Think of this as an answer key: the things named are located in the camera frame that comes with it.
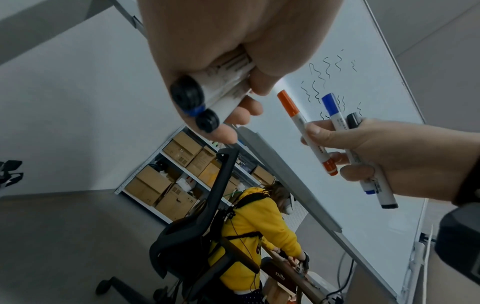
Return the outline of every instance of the whiteboard frame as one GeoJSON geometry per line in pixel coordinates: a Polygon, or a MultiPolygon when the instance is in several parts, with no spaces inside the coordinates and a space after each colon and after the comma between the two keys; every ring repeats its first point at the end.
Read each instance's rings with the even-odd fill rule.
{"type": "MultiPolygon", "coordinates": [[[[112,2],[115,6],[115,8],[128,20],[128,22],[134,27],[136,28],[144,37],[146,37],[146,33],[145,33],[145,29],[144,29],[144,26],[142,24],[142,19],[141,19],[141,16],[140,16],[140,12],[138,10],[138,7],[137,7],[137,2],[135,0],[110,0],[110,2],[112,2]],[[129,5],[128,7],[124,7],[124,3],[125,2],[128,2],[129,5]]],[[[410,99],[411,101],[413,102],[415,108],[417,109],[417,112],[419,113],[420,117],[421,117],[421,120],[423,121],[423,123],[426,123],[426,120],[425,120],[425,117],[423,115],[423,113],[421,112],[418,104],[417,104],[417,101],[415,100],[415,97],[413,96],[413,93],[412,91],[410,90],[410,87],[408,86],[406,80],[405,80],[405,77],[403,75],[403,73],[401,72],[400,70],[400,67],[380,29],[380,26],[377,22],[377,20],[375,19],[374,17],[374,14],[367,2],[367,0],[362,0],[362,2],[364,3],[368,13],[370,14],[370,17],[373,21],[373,24],[375,25],[375,28],[378,32],[378,34],[380,35],[381,37],[381,40],[383,41],[387,51],[388,51],[388,54],[390,55],[390,58],[392,59],[395,67],[396,67],[396,70],[398,72],[398,74],[400,75],[401,77],[401,80],[402,80],[402,84],[403,86],[405,87],[405,89],[407,90],[408,94],[410,95],[410,99]]],[[[242,128],[240,128],[238,130],[239,132],[239,136],[241,138],[244,139],[244,142],[249,142],[248,141],[248,137],[250,137],[250,141],[252,140],[252,137],[248,135],[248,133],[246,131],[243,131],[242,128]]],[[[258,136],[258,139],[260,141],[263,141],[267,146],[268,144],[261,138],[261,136],[258,136]]],[[[250,146],[254,152],[257,152],[256,153],[256,156],[260,158],[261,162],[263,162],[271,171],[272,173],[275,174],[275,170],[273,168],[271,168],[268,163],[268,159],[264,159],[261,157],[261,153],[258,153],[258,151],[255,151],[256,150],[256,147],[254,145],[251,145],[250,146]]],[[[421,210],[421,215],[420,215],[420,220],[417,224],[417,232],[416,232],[416,236],[415,238],[418,240],[419,238],[419,235],[420,235],[420,232],[421,232],[421,228],[422,228],[422,223],[423,223],[423,219],[425,217],[425,210],[426,210],[426,205],[427,205],[427,199],[423,202],[423,206],[422,206],[422,210],[421,210]]],[[[346,237],[342,234],[342,229],[341,227],[338,225],[338,223],[322,208],[318,209],[318,208],[314,208],[314,209],[311,209],[311,208],[307,208],[306,206],[304,206],[308,211],[309,213],[316,219],[316,221],[329,233],[329,235],[353,258],[355,259],[355,261],[360,264],[362,267],[364,267],[364,269],[366,269],[368,272],[370,272],[370,274],[373,276],[374,280],[380,285],[382,286],[385,291],[388,292],[388,294],[390,294],[392,296],[393,299],[395,299],[398,303],[404,303],[406,301],[406,299],[408,298],[409,296],[409,293],[411,292],[415,292],[415,290],[413,289],[408,289],[408,282],[412,279],[415,279],[415,278],[412,278],[411,274],[410,274],[410,277],[407,277],[409,275],[409,269],[406,270],[406,273],[405,273],[405,284],[404,284],[404,287],[401,291],[401,294],[397,294],[389,285],[388,283],[378,274],[378,272],[368,263],[368,261],[360,254],[360,252],[358,252],[358,250],[355,249],[355,247],[346,239],[346,237]]],[[[414,241],[412,243],[412,252],[414,250],[414,247],[415,247],[415,244],[416,244],[416,241],[414,241]]]]}

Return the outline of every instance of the white wall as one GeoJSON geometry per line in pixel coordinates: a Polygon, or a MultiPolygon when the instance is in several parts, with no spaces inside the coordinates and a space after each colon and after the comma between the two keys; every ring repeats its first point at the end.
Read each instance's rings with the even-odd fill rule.
{"type": "Polygon", "coordinates": [[[367,0],[395,56],[479,3],[479,0],[367,0]]]}
{"type": "Polygon", "coordinates": [[[427,122],[480,132],[480,4],[397,57],[427,122]]]}
{"type": "Polygon", "coordinates": [[[0,66],[5,195],[119,186],[181,124],[143,36],[114,9],[0,66]]]}

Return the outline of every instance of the whiteboard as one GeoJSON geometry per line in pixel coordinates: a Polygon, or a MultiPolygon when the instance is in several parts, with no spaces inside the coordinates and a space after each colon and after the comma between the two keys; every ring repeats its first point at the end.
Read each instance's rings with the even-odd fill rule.
{"type": "Polygon", "coordinates": [[[268,96],[255,96],[264,114],[253,117],[247,127],[276,150],[340,225],[342,237],[376,270],[393,296],[400,295],[424,199],[397,196],[399,209],[384,210],[358,183],[328,176],[311,150],[300,144],[300,132],[277,99],[282,89],[308,121],[328,117],[321,98],[334,93],[345,115],[358,111],[364,117],[423,123],[364,1],[345,0],[310,62],[285,76],[268,96]]]}

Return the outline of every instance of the whiteboard marker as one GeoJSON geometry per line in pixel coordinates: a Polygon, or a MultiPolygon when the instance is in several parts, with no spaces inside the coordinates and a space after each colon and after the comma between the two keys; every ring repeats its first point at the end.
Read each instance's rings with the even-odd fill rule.
{"type": "MultiPolygon", "coordinates": [[[[345,121],[344,117],[342,116],[339,108],[337,107],[337,103],[335,102],[335,96],[330,93],[321,98],[323,101],[323,104],[325,105],[325,108],[330,115],[330,120],[333,123],[333,126],[335,127],[335,130],[340,131],[340,130],[348,130],[347,122],[345,121]]],[[[345,149],[345,153],[348,157],[348,160],[350,161],[350,164],[352,165],[362,165],[363,162],[360,159],[359,155],[356,154],[354,151],[345,149]]],[[[360,186],[363,189],[363,191],[366,194],[375,194],[376,189],[375,189],[375,184],[370,181],[369,179],[366,180],[361,180],[360,181],[360,186]]]]}
{"type": "Polygon", "coordinates": [[[317,159],[325,168],[325,171],[331,176],[337,175],[338,174],[337,165],[335,165],[335,162],[330,158],[330,155],[328,154],[328,152],[325,150],[324,147],[316,145],[310,139],[310,137],[308,136],[305,130],[305,124],[307,123],[307,121],[305,120],[303,115],[300,113],[295,103],[291,100],[290,96],[286,93],[285,90],[282,90],[280,91],[280,93],[277,94],[277,97],[278,99],[280,99],[281,104],[283,105],[286,112],[288,113],[288,115],[290,116],[290,118],[293,120],[296,127],[300,131],[301,135],[303,136],[303,139],[305,139],[310,149],[313,151],[317,159]]]}
{"type": "Polygon", "coordinates": [[[247,78],[255,64],[243,48],[216,59],[202,71],[189,73],[170,85],[173,101],[190,116],[197,116],[247,78]]]}
{"type": "MultiPolygon", "coordinates": [[[[351,113],[346,117],[347,125],[350,129],[355,129],[360,125],[362,118],[357,113],[351,113]]],[[[383,209],[396,209],[399,207],[395,200],[394,193],[390,187],[389,181],[385,177],[385,173],[380,165],[368,163],[375,169],[375,174],[371,179],[376,187],[376,196],[383,209]]]]}
{"type": "Polygon", "coordinates": [[[249,80],[242,80],[210,108],[198,114],[195,117],[196,126],[207,133],[213,132],[224,123],[249,91],[249,80]]]}

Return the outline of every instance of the yellow sweatshirt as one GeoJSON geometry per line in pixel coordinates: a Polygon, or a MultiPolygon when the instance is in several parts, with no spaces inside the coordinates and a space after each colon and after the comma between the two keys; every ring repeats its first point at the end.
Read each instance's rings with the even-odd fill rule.
{"type": "MultiPolygon", "coordinates": [[[[245,190],[239,199],[256,192],[262,192],[262,188],[249,188],[245,190]]],[[[235,236],[244,233],[259,231],[274,246],[283,249],[289,256],[298,256],[302,249],[297,242],[297,236],[288,227],[282,218],[277,204],[271,198],[264,198],[251,202],[242,208],[235,209],[235,216],[227,219],[222,227],[222,236],[235,236]]],[[[245,237],[231,240],[232,244],[243,251],[247,256],[260,265],[262,257],[260,254],[260,240],[258,237],[245,237]]],[[[208,260],[213,265],[225,254],[223,247],[220,247],[208,260]]],[[[255,290],[260,286],[260,275],[255,274],[237,262],[233,264],[221,277],[220,280],[233,291],[255,290]]]]}

